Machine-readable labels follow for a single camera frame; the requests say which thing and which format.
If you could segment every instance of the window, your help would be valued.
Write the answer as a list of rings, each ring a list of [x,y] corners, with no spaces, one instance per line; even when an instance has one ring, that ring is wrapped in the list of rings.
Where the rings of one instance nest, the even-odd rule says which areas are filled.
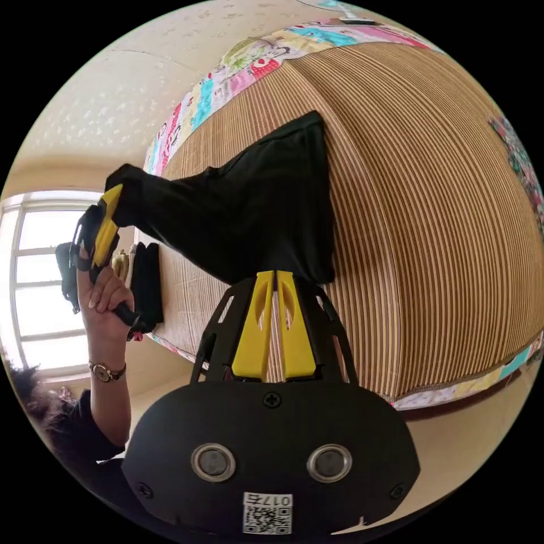
[[[7,199],[0,215],[0,342],[19,368],[59,376],[86,369],[81,314],[61,292],[55,249],[72,239],[83,212],[101,197],[40,191]]]

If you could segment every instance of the qr code sticker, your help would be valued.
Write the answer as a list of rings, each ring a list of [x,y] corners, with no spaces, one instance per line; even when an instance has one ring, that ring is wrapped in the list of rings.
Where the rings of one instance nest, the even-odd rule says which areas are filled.
[[[244,533],[291,534],[292,495],[244,493]]]

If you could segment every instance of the gold watch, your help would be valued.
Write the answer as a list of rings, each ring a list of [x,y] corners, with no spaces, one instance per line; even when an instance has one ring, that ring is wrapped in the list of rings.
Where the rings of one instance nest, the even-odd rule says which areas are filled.
[[[100,381],[106,384],[108,381],[117,381],[125,375],[126,363],[119,372],[112,372],[103,364],[94,364],[92,361],[89,361],[89,369]]]

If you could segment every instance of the hand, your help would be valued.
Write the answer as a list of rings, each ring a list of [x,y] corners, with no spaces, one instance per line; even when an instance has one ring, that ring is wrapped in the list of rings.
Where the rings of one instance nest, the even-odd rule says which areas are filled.
[[[80,256],[88,258],[82,248]],[[78,299],[87,331],[89,355],[94,363],[124,360],[126,337],[130,327],[125,325],[112,310],[121,302],[134,311],[134,296],[130,289],[113,272],[111,266],[102,269],[93,285],[89,272],[78,270]]]

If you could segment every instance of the bamboo mat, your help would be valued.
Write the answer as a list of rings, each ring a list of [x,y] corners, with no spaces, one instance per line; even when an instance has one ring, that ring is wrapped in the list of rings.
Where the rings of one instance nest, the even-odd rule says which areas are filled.
[[[494,368],[544,328],[544,245],[507,150],[500,110],[446,55],[394,44],[289,60],[214,113],[163,177],[220,166],[316,109],[336,217],[326,290],[360,384],[391,400]],[[183,229],[183,217],[180,217]],[[196,353],[226,286],[161,248],[165,323]],[[278,323],[268,379],[282,379]]]

